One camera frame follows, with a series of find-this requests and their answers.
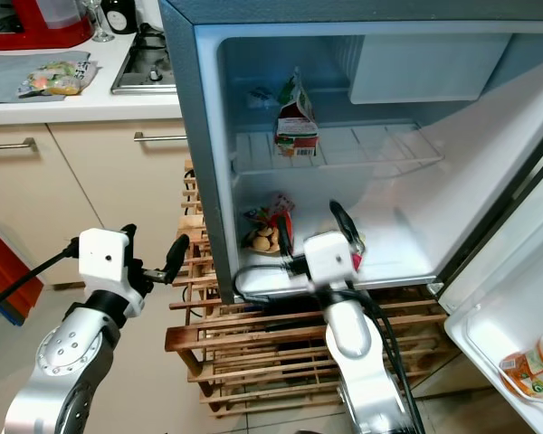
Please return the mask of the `red and green juice carton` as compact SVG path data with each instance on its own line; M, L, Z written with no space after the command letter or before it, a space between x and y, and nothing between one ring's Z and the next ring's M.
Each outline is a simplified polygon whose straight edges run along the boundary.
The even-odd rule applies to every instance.
M274 145L280 156L313 157L319 148L319 125L312 99L306 94L300 69L295 69L277 95Z

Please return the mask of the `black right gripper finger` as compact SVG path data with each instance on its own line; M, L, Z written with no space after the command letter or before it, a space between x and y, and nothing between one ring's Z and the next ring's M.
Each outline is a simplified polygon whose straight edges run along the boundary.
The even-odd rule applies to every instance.
M283 259L285 268L292 272L295 264L295 244L293 244L292 224L288 213L279 213L276 215L277 244L279 252Z
M332 212L335 221L337 221L341 234L348 240L351 249L353 249L354 252L364 252L364 241L362 236L359 235L358 228L356 228L350 215L347 214L345 207L337 202L337 200L330 200L329 209Z

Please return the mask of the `white freezer compartment flap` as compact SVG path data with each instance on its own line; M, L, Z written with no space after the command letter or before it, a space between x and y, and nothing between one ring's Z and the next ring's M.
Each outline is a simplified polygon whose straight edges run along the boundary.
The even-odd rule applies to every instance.
M471 102L510 33L363 34L340 47L353 104Z

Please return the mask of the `wooden slatted rack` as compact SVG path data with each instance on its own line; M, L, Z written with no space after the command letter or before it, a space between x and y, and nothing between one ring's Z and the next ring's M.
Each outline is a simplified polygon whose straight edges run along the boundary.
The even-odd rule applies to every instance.
M200 401L217 416L345 405L340 371L325 342L324 311L308 287L224 301L216 252L208 239L200 185L185 166L179 231L190 248L187 269L176 278L184 300L174 309L186 321L167 331L167 350L187 367ZM443 331L448 318L423 289L400 287L370 295L392 324L411 387L429 379L457 355Z

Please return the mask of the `beige kitchen cabinet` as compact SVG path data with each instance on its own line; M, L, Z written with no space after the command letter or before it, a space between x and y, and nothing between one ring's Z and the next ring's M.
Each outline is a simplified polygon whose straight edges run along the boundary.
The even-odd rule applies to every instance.
M69 121L0 127L0 144L34 137L35 149L0 150L0 236L29 266L89 228L138 226L135 256L159 268L182 215L187 141L179 119Z

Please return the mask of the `grey mini fridge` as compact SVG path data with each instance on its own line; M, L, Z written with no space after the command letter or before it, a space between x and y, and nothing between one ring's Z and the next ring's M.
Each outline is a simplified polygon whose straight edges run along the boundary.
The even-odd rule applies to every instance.
M441 284L481 248L515 185L543 157L543 0L159 0L225 301L303 288L245 247L243 212L295 203L295 244L334 229L330 200L367 251L363 287ZM476 100L353 104L338 50L363 34L510 33ZM319 131L414 124L443 160L420 168L243 175L232 137L274 137L277 95L300 69Z

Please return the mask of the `clear wine glass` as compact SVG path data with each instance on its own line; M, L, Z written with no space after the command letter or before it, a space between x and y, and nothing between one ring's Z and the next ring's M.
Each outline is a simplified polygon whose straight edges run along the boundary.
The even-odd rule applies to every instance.
M81 4L86 8L87 15L92 21L92 41L93 42L110 42L114 40L114 34L107 30L107 20L102 12L102 0L80 0Z

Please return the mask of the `red kitchen appliance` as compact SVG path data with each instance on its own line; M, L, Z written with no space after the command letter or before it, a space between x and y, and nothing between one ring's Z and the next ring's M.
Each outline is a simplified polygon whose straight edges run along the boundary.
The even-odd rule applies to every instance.
M63 49L92 35L78 0L0 0L0 51Z

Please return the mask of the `grey counter mat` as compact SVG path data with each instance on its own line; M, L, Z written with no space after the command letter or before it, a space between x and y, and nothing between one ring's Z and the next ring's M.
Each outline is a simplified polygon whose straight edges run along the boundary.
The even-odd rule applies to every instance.
M88 52L70 51L53 54L0 55L0 104L58 102L64 96L40 96L20 99L16 90L26 76L45 63L53 61L91 61Z

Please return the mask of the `plastic bottle with orange label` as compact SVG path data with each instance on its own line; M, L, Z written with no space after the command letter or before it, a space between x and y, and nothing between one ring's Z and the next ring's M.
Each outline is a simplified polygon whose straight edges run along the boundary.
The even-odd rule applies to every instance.
M543 400L543 335L528 350L507 355L498 367L512 392Z

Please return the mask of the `dark glass bottle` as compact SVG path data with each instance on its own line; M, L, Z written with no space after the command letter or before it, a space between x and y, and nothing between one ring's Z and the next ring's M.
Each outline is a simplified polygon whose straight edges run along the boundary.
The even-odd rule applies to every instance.
M112 33L138 32L138 8L136 0L102 0L101 9Z

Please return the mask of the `clear bag of vegetables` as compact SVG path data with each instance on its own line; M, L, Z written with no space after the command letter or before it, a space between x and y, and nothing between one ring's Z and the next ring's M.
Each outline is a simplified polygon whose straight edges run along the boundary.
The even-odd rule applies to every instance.
M45 63L26 76L16 95L20 99L80 95L93 82L98 69L98 63L94 61Z

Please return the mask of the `steel gas hob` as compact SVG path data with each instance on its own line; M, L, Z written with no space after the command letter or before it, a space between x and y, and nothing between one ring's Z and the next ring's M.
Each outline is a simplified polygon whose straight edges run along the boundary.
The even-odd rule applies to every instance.
M150 24L140 24L110 88L114 95L176 94L171 58L164 33Z

